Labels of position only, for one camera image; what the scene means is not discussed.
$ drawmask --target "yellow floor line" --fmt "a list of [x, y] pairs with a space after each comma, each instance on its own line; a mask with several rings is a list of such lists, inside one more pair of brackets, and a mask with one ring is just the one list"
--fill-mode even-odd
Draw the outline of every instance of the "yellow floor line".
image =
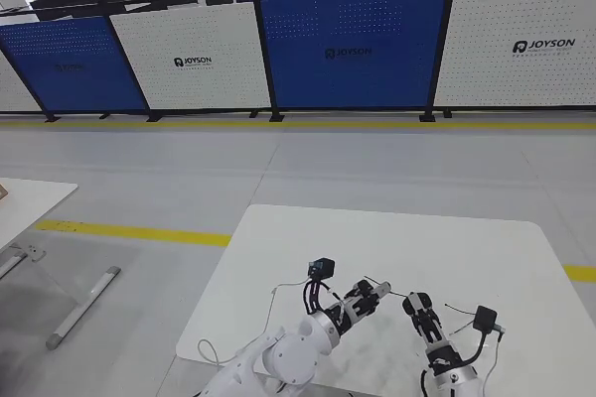
[[26, 128], [181, 128], [181, 127], [224, 127], [224, 128], [348, 128], [348, 129], [518, 129], [518, 130], [596, 130], [596, 123], [524, 123], [524, 122], [437, 122], [416, 121], [301, 121], [287, 120], [282, 123], [268, 121], [64, 121], [44, 123], [42, 121], [0, 121], [0, 127]]
[[184, 244], [214, 245], [218, 247], [227, 247], [229, 240], [231, 239], [231, 236], [227, 234], [120, 226], [115, 224], [71, 222], [65, 220], [43, 220], [36, 224], [36, 229], [109, 237], [137, 238], [142, 240], [169, 241]]
[[596, 267], [594, 266], [563, 265], [563, 268], [565, 268], [567, 277], [572, 281], [596, 283]]
[[[108, 237], [169, 241], [184, 244], [213, 245], [217, 247], [227, 247], [231, 239], [231, 236], [227, 234], [121, 226], [116, 224], [71, 222], [66, 220], [43, 220], [36, 224], [36, 229]], [[567, 273], [567, 277], [572, 281], [596, 283], [596, 267], [563, 265], [563, 268]]]

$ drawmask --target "black bracket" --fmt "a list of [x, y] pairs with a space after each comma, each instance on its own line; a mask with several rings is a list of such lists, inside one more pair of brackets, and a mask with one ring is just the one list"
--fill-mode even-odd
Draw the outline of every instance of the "black bracket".
[[280, 122], [282, 122], [282, 120], [284, 118], [285, 118], [285, 116], [283, 114], [272, 111], [271, 117], [269, 117], [269, 122], [270, 123], [280, 123]]
[[422, 123], [434, 123], [435, 116], [432, 111], [425, 111], [424, 114], [419, 115], [419, 121]]
[[155, 113], [155, 112], [148, 112], [148, 120], [146, 120], [147, 123], [156, 123], [157, 121], [161, 120], [161, 117], [163, 117], [163, 115], [161, 115], [160, 113]]

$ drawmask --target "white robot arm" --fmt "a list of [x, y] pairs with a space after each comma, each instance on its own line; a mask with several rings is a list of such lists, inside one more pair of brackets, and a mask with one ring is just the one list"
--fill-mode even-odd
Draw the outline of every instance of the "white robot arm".
[[[435, 386], [440, 395], [446, 397], [479, 397], [482, 395], [482, 382], [473, 363], [479, 358], [486, 341], [492, 331], [499, 333], [498, 342], [506, 330], [495, 323], [497, 312], [480, 306], [473, 319], [473, 328], [481, 332], [481, 340], [477, 352], [468, 359], [463, 359], [455, 345], [446, 338], [439, 318], [433, 311], [428, 294], [410, 293], [402, 302], [404, 311], [410, 316], [415, 330], [426, 342], [428, 367], [432, 370]], [[421, 389], [427, 397], [424, 386], [426, 371], [421, 375]]]
[[[333, 261], [320, 259], [310, 264], [311, 280], [305, 285], [304, 298], [308, 316], [297, 332], [284, 328], [268, 331], [221, 370], [201, 397], [296, 397], [316, 374], [321, 355], [329, 355], [341, 336], [364, 317], [372, 314], [379, 300], [390, 292], [390, 285], [373, 287], [366, 280], [358, 282], [338, 303], [322, 309], [318, 302], [322, 280], [333, 275]], [[254, 373], [256, 360], [269, 374], [267, 381]]]

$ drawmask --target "concrete floor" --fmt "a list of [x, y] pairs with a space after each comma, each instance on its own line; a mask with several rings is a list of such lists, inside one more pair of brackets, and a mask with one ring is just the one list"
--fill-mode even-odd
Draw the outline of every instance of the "concrete floor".
[[[344, 118], [384, 119], [414, 121]], [[129, 131], [104, 121], [100, 128], [63, 127], [68, 120], [0, 127], [0, 177], [79, 184], [52, 219], [231, 234], [248, 205], [273, 203], [529, 220], [561, 263], [596, 266], [593, 129], [156, 124]], [[562, 113], [550, 121], [596, 123], [596, 115]], [[53, 352], [44, 341], [74, 303], [29, 262], [1, 281], [0, 396], [191, 396], [215, 373], [175, 358], [175, 344], [221, 248], [44, 231], [27, 237], [46, 248], [44, 266], [59, 279], [88, 288], [109, 266], [122, 274]], [[596, 284], [574, 286], [596, 325]]]

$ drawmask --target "table leg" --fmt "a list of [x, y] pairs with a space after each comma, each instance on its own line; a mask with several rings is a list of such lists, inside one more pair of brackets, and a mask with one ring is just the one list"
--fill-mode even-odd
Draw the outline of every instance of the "table leg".
[[58, 348], [60, 343], [62, 343], [62, 340], [64, 340], [65, 336], [75, 326], [75, 324], [81, 318], [81, 316], [83, 316], [83, 314], [86, 313], [88, 308], [90, 308], [90, 306], [95, 302], [97, 297], [101, 295], [103, 290], [108, 286], [108, 284], [110, 284], [112, 279], [117, 274], [119, 274], [120, 271], [121, 269], [119, 269], [116, 266], [112, 266], [110, 269], [106, 271], [106, 273], [99, 279], [99, 281], [97, 281], [92, 290], [90, 290], [86, 302], [75, 307], [73, 311], [69, 314], [69, 316], [49, 337], [49, 339], [47, 340], [48, 350], [55, 350], [56, 348]]
[[3, 278], [11, 269], [22, 262], [27, 257], [27, 254], [23, 251], [17, 252], [9, 260], [7, 260], [2, 266], [0, 266], [0, 279]]

